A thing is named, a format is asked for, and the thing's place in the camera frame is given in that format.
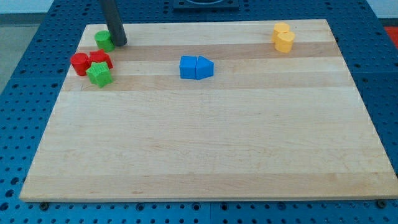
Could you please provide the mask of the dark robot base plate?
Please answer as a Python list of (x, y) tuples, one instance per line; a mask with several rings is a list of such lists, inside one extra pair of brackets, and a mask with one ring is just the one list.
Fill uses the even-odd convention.
[(174, 9), (238, 9), (238, 0), (172, 0)]

